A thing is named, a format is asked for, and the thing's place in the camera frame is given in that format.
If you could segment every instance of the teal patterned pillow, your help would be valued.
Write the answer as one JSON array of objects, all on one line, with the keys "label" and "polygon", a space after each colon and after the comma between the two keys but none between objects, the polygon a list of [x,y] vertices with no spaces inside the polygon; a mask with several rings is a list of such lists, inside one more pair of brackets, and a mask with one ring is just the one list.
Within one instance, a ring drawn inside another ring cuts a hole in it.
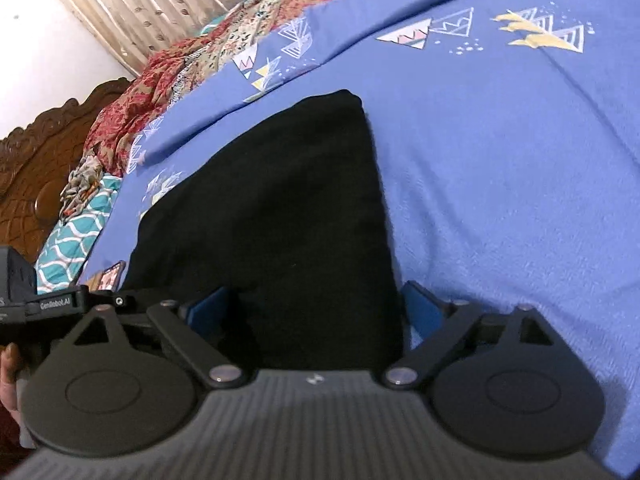
[{"label": "teal patterned pillow", "polygon": [[66,224],[58,222],[36,262],[38,294],[66,288],[80,275],[98,234],[107,222],[122,179],[105,174],[102,188],[84,211]]}]

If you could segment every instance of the wooden headboard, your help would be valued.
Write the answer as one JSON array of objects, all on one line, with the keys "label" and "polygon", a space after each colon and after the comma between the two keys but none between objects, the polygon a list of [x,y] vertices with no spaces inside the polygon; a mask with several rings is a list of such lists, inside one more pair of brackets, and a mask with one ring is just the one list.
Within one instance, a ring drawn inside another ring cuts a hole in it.
[{"label": "wooden headboard", "polygon": [[89,129],[129,83],[102,83],[81,105],[69,99],[0,140],[0,245],[35,263],[58,220],[60,192],[80,161]]}]

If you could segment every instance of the black cloth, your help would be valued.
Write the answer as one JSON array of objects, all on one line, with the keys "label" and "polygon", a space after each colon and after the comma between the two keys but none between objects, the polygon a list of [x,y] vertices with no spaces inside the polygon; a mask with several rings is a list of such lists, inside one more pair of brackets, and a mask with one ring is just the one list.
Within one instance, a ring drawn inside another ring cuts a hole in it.
[{"label": "black cloth", "polygon": [[145,215],[122,288],[238,293],[218,349],[247,368],[382,370],[402,351],[369,127],[346,90],[214,155]]}]

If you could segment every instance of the white wall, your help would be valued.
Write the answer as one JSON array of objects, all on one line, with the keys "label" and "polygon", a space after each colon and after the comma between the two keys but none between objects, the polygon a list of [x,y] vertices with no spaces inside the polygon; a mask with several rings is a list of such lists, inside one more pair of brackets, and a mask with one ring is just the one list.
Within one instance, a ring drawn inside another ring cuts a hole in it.
[{"label": "white wall", "polygon": [[59,0],[0,0],[0,139],[123,76],[133,78]]}]

